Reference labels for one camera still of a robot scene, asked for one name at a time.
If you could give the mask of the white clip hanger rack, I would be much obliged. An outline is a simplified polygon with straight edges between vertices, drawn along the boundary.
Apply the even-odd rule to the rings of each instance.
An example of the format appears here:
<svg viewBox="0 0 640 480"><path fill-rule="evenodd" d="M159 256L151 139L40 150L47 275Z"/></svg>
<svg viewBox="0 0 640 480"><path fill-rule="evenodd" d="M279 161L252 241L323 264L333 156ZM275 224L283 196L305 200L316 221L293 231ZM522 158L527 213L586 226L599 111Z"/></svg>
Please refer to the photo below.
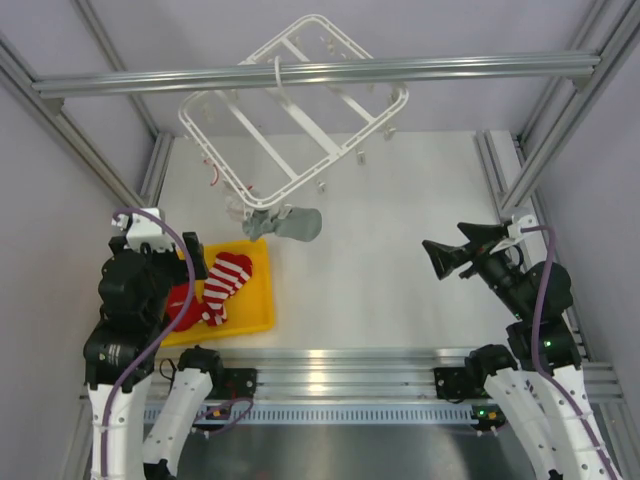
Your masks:
<svg viewBox="0 0 640 480"><path fill-rule="evenodd" d="M313 183L338 160L379 133L391 140L406 106L403 83L287 86L293 63L368 60L370 54L319 14L305 15L243 60L266 67L276 86L199 91L179 119L218 179L246 211L267 210Z"/></svg>

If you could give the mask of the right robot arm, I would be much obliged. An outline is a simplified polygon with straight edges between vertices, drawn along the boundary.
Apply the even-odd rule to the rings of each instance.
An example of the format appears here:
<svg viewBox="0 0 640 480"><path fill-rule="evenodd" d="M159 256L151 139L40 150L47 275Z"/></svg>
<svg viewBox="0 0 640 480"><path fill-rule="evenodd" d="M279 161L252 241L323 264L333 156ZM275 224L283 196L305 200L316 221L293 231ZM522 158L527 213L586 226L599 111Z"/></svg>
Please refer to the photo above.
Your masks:
<svg viewBox="0 0 640 480"><path fill-rule="evenodd" d="M422 243L437 278L478 276L516 320L506 329L506 345L485 345L465 357L469 389L498 406L537 478L620 478L564 319L572 281L554 260L554 230L531 215L458 228L464 245Z"/></svg>

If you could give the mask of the red white striped sock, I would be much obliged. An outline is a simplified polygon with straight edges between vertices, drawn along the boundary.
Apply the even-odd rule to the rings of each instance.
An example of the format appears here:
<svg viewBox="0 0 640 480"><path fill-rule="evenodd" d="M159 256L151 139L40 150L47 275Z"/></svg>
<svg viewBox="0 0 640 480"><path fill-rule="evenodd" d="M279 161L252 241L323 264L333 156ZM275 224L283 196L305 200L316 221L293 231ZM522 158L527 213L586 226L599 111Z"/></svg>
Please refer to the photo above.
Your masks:
<svg viewBox="0 0 640 480"><path fill-rule="evenodd" d="M249 256L220 252L204 281L202 321L209 327L218 327L226 323L226 302L246 285L252 274L253 262Z"/></svg>

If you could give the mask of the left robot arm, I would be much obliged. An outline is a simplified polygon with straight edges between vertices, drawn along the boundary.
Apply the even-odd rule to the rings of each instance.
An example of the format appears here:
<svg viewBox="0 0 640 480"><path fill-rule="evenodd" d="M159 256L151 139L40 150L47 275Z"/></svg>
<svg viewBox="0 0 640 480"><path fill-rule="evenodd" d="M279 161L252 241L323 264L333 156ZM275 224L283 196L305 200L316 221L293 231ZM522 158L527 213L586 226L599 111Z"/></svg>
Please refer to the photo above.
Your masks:
<svg viewBox="0 0 640 480"><path fill-rule="evenodd" d="M205 278L204 249L193 232L183 234L190 256L175 247L141 251L122 236L102 267L100 319L83 349L85 384L92 407L94 479L174 479L186 439L207 397L225 388L220 354L199 346L178 361L169 395L151 432L144 431L147 395L162 332L170 324L174 286L194 291Z"/></svg>

